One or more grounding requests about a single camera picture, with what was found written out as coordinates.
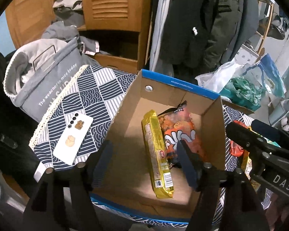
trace brown bear sticker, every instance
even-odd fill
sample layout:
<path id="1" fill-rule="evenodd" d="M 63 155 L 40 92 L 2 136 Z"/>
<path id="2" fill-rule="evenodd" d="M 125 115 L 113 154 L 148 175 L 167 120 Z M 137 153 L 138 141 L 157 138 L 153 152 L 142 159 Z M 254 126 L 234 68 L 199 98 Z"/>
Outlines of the brown bear sticker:
<path id="1" fill-rule="evenodd" d="M 78 130 L 81 130 L 83 127 L 84 122 L 83 121 L 78 121 L 75 125 L 75 128 L 77 128 Z"/>
<path id="2" fill-rule="evenodd" d="M 65 145 L 68 147 L 72 147 L 75 144 L 75 137 L 74 136 L 68 136 L 67 140 L 65 141 Z"/>

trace red snack package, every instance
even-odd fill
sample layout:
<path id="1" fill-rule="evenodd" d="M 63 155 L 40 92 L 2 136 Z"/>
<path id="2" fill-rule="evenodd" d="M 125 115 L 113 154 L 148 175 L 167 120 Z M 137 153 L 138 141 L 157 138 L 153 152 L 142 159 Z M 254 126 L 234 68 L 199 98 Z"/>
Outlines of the red snack package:
<path id="1" fill-rule="evenodd" d="M 171 108 L 159 116 L 159 122 L 164 134 L 167 159 L 170 168 L 173 166 L 181 167 L 176 145 L 178 141 L 185 140 L 193 153 L 198 153 L 205 161 L 206 155 L 201 148 L 201 142 L 196 134 L 195 125 L 187 110 L 187 102 L 183 102 L 177 108 Z"/>
<path id="2" fill-rule="evenodd" d="M 244 128 L 248 128 L 243 122 L 239 122 L 237 120 L 234 120 L 235 123 L 240 124 Z M 235 157 L 240 157 L 243 154 L 244 150 L 241 146 L 236 144 L 234 141 L 230 141 L 230 154 Z"/>

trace wooden wardrobe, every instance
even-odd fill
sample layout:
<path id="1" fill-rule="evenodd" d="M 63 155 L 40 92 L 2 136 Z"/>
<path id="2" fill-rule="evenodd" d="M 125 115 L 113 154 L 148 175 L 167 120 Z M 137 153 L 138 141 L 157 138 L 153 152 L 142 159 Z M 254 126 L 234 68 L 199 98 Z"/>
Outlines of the wooden wardrobe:
<path id="1" fill-rule="evenodd" d="M 56 0 L 13 0 L 6 20 L 16 48 L 40 38 L 55 19 Z M 145 65 L 151 0 L 82 0 L 81 35 L 98 40 L 111 55 L 93 56 L 101 65 L 138 73 Z"/>

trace navy and white tablecloth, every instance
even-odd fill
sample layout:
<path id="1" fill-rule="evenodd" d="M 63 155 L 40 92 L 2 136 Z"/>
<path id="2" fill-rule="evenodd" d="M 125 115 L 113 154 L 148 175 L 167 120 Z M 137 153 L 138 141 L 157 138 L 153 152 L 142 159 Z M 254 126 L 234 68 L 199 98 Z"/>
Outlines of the navy and white tablecloth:
<path id="1" fill-rule="evenodd" d="M 75 112 L 91 116 L 94 120 L 82 142 L 74 165 L 78 162 L 86 161 L 92 152 L 98 151 L 128 87 L 135 78 L 136 75 L 119 70 L 103 67 L 86 67 L 77 80 L 72 85 L 69 85 L 68 92 L 62 101 L 58 103 L 54 113 L 43 127 L 41 133 L 39 133 L 36 144 L 33 147 L 33 151 L 45 167 L 53 167 L 55 170 L 64 170 L 71 167 L 54 157 L 52 152 L 64 128 L 70 122 Z M 223 114 L 225 126 L 234 120 L 241 121 L 249 126 L 253 120 L 245 114 L 227 106 L 223 107 Z M 226 138 L 225 156 L 226 170 L 233 171 L 238 165 L 238 159 L 230 154 L 230 141 L 228 138 Z M 221 220 L 224 197 L 225 190 L 223 189 L 213 224 L 218 224 Z M 186 227 L 188 224 L 187 222 L 176 223 L 153 220 L 129 213 L 121 213 L 97 200 L 92 199 L 92 202 L 94 205 L 112 213 L 142 223 L 172 227 Z M 263 206 L 268 207 L 269 204 L 270 192 L 268 191 Z"/>

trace smartphone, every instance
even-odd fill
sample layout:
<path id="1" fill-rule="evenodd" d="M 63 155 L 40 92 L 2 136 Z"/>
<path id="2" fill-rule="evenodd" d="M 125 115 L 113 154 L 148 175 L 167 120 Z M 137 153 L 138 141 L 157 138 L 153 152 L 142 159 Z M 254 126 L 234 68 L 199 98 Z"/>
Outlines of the smartphone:
<path id="1" fill-rule="evenodd" d="M 68 165 L 73 165 L 80 145 L 85 138 L 93 118 L 76 112 L 63 131 L 53 155 Z"/>

